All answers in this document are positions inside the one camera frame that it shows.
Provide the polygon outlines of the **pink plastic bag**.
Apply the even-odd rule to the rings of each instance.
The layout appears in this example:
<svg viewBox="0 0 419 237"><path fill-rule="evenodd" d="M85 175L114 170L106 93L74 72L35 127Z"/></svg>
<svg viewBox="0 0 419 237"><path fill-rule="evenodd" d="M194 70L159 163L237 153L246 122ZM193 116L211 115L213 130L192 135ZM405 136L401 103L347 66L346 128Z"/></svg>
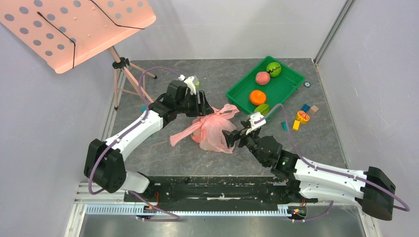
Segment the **pink plastic bag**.
<svg viewBox="0 0 419 237"><path fill-rule="evenodd" d="M233 153L234 148L227 146L222 132L237 129L230 119L239 112L239 109L235 105L225 104L222 109L214 108L213 110L213 114L194 119L188 128L170 136L171 146L175 146L180 140L189 136L205 151Z"/></svg>

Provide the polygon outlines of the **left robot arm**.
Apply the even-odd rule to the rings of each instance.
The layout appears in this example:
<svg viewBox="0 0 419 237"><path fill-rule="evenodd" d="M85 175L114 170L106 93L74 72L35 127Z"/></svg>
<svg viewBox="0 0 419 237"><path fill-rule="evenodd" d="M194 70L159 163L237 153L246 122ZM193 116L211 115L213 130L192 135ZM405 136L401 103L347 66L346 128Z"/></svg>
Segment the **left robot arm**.
<svg viewBox="0 0 419 237"><path fill-rule="evenodd" d="M155 187L150 185L146 175L126 170L126 158L179 114L196 118L214 113L204 91L196 89L197 82L195 76L181 76L171 81L166 93L151 103L137 120L114 136L104 141L94 139L89 144L84 175L88 178L91 194L97 194L92 189L92 184L97 184L101 192L132 191L143 201L150 201L155 196Z"/></svg>

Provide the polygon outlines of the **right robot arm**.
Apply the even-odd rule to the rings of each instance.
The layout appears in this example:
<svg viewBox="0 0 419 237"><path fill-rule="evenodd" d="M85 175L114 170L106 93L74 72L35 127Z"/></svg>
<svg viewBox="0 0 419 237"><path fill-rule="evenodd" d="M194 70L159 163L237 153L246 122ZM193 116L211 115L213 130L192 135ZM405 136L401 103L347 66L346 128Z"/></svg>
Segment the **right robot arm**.
<svg viewBox="0 0 419 237"><path fill-rule="evenodd" d="M350 170L300 158L283 149L273 136L259 136L260 130L249 128L222 134L229 148L235 142L246 147L256 160L270 172L286 181L286 197L291 201L330 200L358 204L374 218L390 221L395 208L395 185L379 168L367 171Z"/></svg>

